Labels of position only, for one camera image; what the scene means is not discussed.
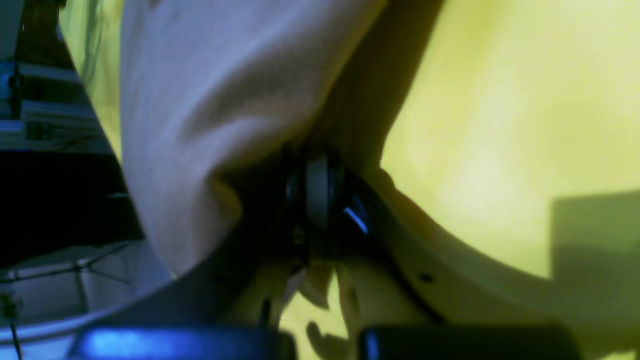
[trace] black cable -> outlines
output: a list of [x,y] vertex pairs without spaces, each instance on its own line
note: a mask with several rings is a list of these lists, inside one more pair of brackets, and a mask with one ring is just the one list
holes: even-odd
[[11,335],[13,336],[13,347],[15,348],[15,352],[18,354],[18,360],[22,360],[22,347],[20,345],[20,340],[18,339],[18,330],[16,329],[15,322],[13,320],[9,320],[9,326],[11,327]]

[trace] yellow surface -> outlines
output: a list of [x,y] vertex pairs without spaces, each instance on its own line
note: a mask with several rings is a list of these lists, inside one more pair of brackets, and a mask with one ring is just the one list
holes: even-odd
[[447,1],[381,161],[508,267],[433,245],[451,266],[591,354],[640,345],[638,18],[633,0]]
[[602,360],[636,360],[636,352],[621,352],[603,357]]
[[347,338],[347,328],[340,310],[338,281],[334,275],[328,293],[329,310],[321,309],[311,304],[300,293],[296,293],[280,318],[280,328],[290,332],[296,338],[298,358],[301,360],[315,360],[320,357],[314,351],[309,338],[307,327],[315,322],[323,336]]
[[124,0],[69,0],[60,28],[113,152],[120,138],[120,21]]
[[[446,2],[382,167],[462,241],[550,278],[555,200],[640,189],[639,17],[627,0]],[[626,251],[639,229],[590,245]]]

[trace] white shelf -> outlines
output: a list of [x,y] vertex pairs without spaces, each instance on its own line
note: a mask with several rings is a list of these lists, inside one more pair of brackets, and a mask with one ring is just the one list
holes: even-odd
[[72,69],[60,69],[57,67],[18,62],[18,70],[20,75],[31,78],[80,83],[80,77],[76,71]]
[[98,116],[89,106],[62,104],[59,102],[22,100],[22,120],[33,120],[42,117],[56,119],[91,120],[98,126]]

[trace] blue object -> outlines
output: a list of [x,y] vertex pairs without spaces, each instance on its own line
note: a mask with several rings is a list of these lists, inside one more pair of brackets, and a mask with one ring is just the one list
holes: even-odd
[[276,331],[237,328],[98,327],[76,338],[69,359],[288,360],[293,339]]
[[363,234],[368,235],[369,229],[367,228],[367,224],[362,221],[362,219],[353,211],[351,208],[345,208],[344,212],[351,217],[353,221],[358,225]]
[[15,76],[15,62],[0,61],[0,101],[8,101],[13,97],[11,78]]

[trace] metal rod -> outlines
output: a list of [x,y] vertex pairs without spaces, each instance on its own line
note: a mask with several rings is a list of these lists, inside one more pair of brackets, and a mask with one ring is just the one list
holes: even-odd
[[[54,276],[54,275],[59,275],[59,274],[64,274],[67,272],[81,272],[82,270],[85,269],[90,269],[91,272],[96,273],[96,271],[92,268],[92,265],[95,264],[96,262],[110,256],[113,254],[116,254],[117,252],[125,249],[127,246],[129,246],[129,243],[126,243],[125,245],[119,246],[116,249],[107,252],[106,254],[100,255],[99,257],[87,262],[87,264],[80,266],[77,263],[74,264],[74,266],[72,268],[68,268],[68,269],[64,269],[64,270],[57,270],[57,271],[52,271],[52,272],[46,272],[44,274],[37,274],[37,275],[30,275],[30,276],[25,276],[25,277],[19,277],[13,270],[9,271],[9,279],[2,279],[0,280],[0,284],[13,284],[14,282],[18,282],[18,281],[25,281],[25,280],[33,280],[33,279],[37,279],[40,277],[47,277],[47,276]],[[122,280],[122,279],[118,279],[118,278],[114,278],[112,276],[109,275],[105,275],[105,274],[98,274],[98,275],[102,275],[104,277],[109,277],[112,280],[116,280],[116,281],[121,281],[121,282],[125,282],[127,284],[130,284],[131,281],[130,280]]]
[[[80,267],[81,265],[76,261],[74,263],[75,266]],[[84,306],[84,311],[89,312],[89,300],[86,296],[86,288],[84,287],[84,282],[82,279],[82,271],[76,272],[76,284],[78,285],[78,292],[80,293],[80,301]]]
[[96,270],[92,267],[88,267],[86,269],[86,272],[89,274],[95,274],[95,275],[100,275],[103,277],[106,277],[107,279],[111,279],[114,281],[118,281],[118,282],[122,282],[123,284],[127,284],[127,285],[131,285],[132,281],[130,279],[124,279],[122,277],[118,277],[115,275],[111,275],[111,274],[107,274],[106,272],[101,272],[100,270]]
[[15,348],[15,352],[18,354],[18,360],[22,360],[22,347],[20,346],[20,340],[18,339],[18,329],[16,329],[15,322],[13,320],[9,321],[9,326],[11,327],[11,334],[13,335],[13,347]]

